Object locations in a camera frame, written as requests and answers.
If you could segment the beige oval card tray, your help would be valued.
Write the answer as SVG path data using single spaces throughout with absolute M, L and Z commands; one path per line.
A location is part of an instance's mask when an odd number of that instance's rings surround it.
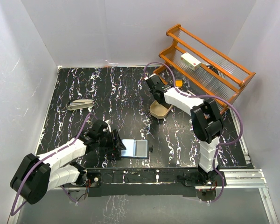
M 163 106 L 156 100 L 150 105 L 150 114 L 157 119 L 164 119 L 172 109 L 172 105 Z

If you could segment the black leather card holder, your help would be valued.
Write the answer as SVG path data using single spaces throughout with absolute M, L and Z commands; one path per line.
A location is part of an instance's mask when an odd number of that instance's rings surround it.
M 126 149 L 121 150 L 121 158 L 149 159 L 150 152 L 153 151 L 148 140 L 123 139 L 122 143 Z

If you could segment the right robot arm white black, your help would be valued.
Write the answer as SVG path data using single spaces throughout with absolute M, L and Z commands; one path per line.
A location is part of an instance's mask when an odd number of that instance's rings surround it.
M 160 105 L 175 106 L 191 116 L 193 132 L 200 144 L 198 181 L 210 185 L 218 173 L 217 147 L 223 130 L 223 120 L 216 101 L 211 98 L 202 100 L 177 87 L 164 84 L 156 74 L 144 80 Z

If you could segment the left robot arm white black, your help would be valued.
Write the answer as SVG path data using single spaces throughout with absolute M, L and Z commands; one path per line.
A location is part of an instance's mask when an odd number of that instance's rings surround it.
M 20 193 L 29 204 L 39 202 L 47 191 L 65 184 L 85 185 L 87 171 L 75 159 L 91 151 L 120 154 L 126 150 L 118 130 L 110 130 L 109 124 L 96 120 L 88 131 L 79 131 L 69 142 L 51 152 L 26 155 L 16 170 L 10 187 Z

